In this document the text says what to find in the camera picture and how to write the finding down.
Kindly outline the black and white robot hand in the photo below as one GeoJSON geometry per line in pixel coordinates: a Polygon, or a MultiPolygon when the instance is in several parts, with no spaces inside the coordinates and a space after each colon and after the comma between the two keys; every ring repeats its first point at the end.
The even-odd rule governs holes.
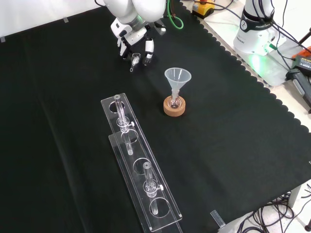
{"type": "Polygon", "coordinates": [[[117,40],[117,46],[120,49],[120,57],[124,60],[133,54],[131,48],[139,42],[145,40],[145,57],[142,63],[147,66],[153,57],[154,41],[147,34],[147,28],[143,26],[141,29],[135,31],[130,25],[122,24],[117,18],[111,24],[111,30],[117,40]]]}

